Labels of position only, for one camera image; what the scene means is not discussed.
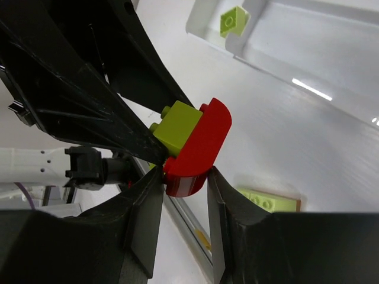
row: light green brick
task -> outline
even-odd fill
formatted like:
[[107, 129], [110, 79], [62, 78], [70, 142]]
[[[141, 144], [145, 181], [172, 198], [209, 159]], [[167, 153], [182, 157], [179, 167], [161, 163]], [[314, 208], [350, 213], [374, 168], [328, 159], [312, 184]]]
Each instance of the light green brick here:
[[240, 36], [245, 29], [249, 14], [239, 6], [221, 15], [220, 35], [226, 37], [228, 33]]
[[150, 126], [153, 135], [169, 150], [169, 155], [177, 157], [194, 130], [202, 112], [176, 101], [172, 108], [162, 111], [162, 122]]
[[298, 199], [286, 198], [252, 189], [238, 189], [238, 191], [251, 202], [270, 213], [276, 211], [297, 212], [300, 210], [301, 202]]

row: plastic tray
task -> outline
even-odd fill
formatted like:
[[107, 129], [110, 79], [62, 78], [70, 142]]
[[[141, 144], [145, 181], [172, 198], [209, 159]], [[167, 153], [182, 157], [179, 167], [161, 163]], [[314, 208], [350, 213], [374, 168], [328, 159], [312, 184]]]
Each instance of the plastic tray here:
[[[241, 36], [219, 34], [220, 15], [250, 13]], [[305, 0], [197, 0], [187, 32], [262, 72], [379, 125], [379, 13]]]

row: hole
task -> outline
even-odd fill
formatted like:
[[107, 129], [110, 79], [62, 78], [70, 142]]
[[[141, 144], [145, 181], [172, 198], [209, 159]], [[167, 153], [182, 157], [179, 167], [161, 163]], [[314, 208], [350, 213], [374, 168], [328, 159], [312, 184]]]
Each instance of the hole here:
[[129, 15], [134, 14], [134, 6], [131, 2], [125, 2], [124, 8], [125, 8], [126, 13], [128, 13]]

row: green lego brick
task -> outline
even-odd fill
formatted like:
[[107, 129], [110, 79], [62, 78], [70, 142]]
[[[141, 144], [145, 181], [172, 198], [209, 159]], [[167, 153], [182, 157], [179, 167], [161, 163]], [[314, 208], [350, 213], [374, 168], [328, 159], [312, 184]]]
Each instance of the green lego brick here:
[[153, 123], [150, 130], [167, 147], [169, 155], [177, 157], [202, 114], [201, 111], [176, 101], [172, 108], [165, 107], [161, 123]]
[[239, 6], [221, 15], [220, 35], [226, 37], [228, 33], [240, 36], [248, 22], [249, 14]]
[[300, 210], [301, 201], [252, 189], [238, 189], [248, 200], [257, 204], [264, 210], [273, 213], [276, 211], [297, 212]]

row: red lego stud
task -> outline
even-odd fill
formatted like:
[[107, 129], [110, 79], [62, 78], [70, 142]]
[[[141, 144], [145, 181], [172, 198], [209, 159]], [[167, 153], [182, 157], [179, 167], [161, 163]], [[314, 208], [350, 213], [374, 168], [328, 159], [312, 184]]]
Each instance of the red lego stud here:
[[232, 126], [232, 117], [226, 106], [213, 98], [176, 159], [169, 158], [164, 167], [166, 193], [186, 197], [198, 192], [204, 185]]

